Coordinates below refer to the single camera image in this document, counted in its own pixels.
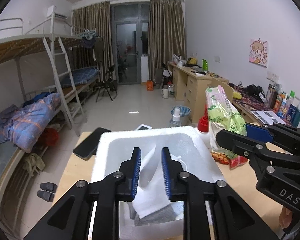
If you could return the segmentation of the right hand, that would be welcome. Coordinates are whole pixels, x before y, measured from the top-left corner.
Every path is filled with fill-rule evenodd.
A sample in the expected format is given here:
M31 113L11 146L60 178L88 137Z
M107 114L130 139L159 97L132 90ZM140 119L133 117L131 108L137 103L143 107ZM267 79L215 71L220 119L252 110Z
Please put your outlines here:
M279 215L279 224L282 229L286 229L290 226L293 218L293 211L286 207L282 207L281 213Z

